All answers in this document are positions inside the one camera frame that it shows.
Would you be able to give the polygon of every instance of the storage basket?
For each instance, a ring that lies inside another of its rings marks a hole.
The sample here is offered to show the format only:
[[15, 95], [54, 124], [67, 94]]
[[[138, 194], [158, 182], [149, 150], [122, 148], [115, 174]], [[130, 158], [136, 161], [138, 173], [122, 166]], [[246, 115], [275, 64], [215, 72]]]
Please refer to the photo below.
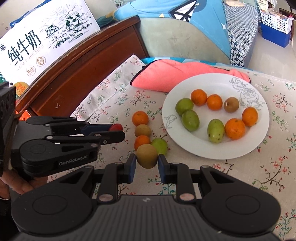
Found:
[[287, 47], [291, 38], [291, 32], [285, 34], [263, 23], [260, 24], [262, 30], [262, 37], [283, 48]]
[[291, 31], [293, 18], [287, 19], [287, 21], [278, 19], [276, 16], [268, 15], [260, 11], [262, 23], [270, 26], [278, 31], [288, 34]]

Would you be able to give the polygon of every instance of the blue blanket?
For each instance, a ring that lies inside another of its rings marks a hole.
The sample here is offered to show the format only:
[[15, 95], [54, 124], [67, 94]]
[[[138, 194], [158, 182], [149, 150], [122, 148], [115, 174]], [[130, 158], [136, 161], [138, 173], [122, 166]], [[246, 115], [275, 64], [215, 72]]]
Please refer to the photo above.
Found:
[[175, 18], [197, 27], [230, 58], [227, 23], [221, 0], [136, 0], [97, 20], [100, 27], [111, 20]]
[[212, 65], [212, 66], [224, 66], [224, 67], [229, 67], [229, 68], [233, 68], [233, 67], [237, 67], [237, 66], [231, 66], [228, 64], [222, 64], [222, 63], [213, 63], [213, 62], [209, 62], [209, 61], [203, 61], [203, 60], [196, 60], [196, 59], [189, 59], [189, 58], [173, 58], [173, 57], [149, 57], [149, 58], [144, 58], [141, 59], [141, 61], [144, 64], [149, 64], [155, 60], [159, 60], [159, 59], [171, 59], [174, 61], [178, 61], [180, 63], [187, 63], [187, 62], [201, 62], [204, 64], [208, 64], [208, 65]]

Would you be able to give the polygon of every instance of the blue basket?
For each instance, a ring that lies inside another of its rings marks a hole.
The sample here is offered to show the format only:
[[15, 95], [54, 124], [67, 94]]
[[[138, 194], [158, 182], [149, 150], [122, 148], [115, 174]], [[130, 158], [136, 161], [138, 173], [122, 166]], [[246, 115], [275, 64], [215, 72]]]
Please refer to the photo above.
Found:
[[278, 31], [272, 27], [269, 27], [263, 23], [260, 23], [262, 37], [267, 39], [283, 48], [287, 47], [291, 38], [291, 32], [285, 34], [281, 31]]

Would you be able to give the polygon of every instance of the red cherry tomato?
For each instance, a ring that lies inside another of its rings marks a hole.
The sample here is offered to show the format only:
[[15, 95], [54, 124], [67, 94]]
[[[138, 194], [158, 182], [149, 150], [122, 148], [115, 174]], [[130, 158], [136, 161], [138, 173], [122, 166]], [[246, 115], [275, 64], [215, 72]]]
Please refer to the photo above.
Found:
[[113, 124], [110, 126], [109, 131], [122, 131], [123, 127], [121, 124]]

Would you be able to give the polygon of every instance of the houndstooth fabric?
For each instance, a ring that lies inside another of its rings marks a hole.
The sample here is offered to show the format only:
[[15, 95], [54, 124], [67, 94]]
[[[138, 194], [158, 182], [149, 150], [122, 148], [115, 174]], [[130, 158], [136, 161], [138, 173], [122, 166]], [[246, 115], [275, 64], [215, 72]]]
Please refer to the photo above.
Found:
[[259, 14], [250, 5], [230, 7], [223, 3], [227, 20], [230, 50], [230, 63], [244, 67], [244, 60], [251, 48], [258, 29]]

